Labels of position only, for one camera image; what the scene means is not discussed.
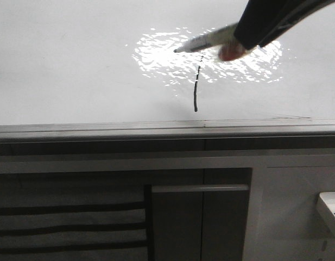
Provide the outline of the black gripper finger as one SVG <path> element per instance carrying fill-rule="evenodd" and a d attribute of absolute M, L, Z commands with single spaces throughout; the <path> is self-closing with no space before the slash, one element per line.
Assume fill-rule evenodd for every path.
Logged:
<path fill-rule="evenodd" d="M 334 0 L 250 0 L 234 32 L 245 48 L 264 47 Z"/>

